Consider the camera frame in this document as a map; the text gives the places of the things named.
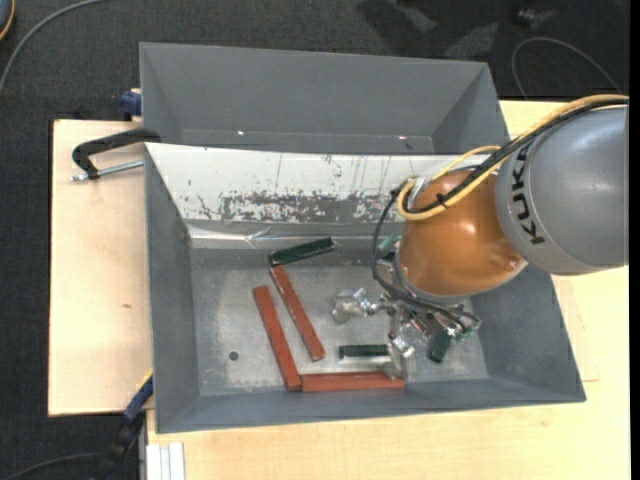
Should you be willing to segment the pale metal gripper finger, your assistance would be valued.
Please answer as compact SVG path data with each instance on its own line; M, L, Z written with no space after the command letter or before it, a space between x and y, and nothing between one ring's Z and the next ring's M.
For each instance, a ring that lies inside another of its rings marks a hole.
M338 325L354 317L368 317L382 309L379 301L370 299L365 288L342 290L333 298L331 316Z
M388 353L392 362L393 374L404 381L411 381L416 372L416 350L399 334L390 334Z

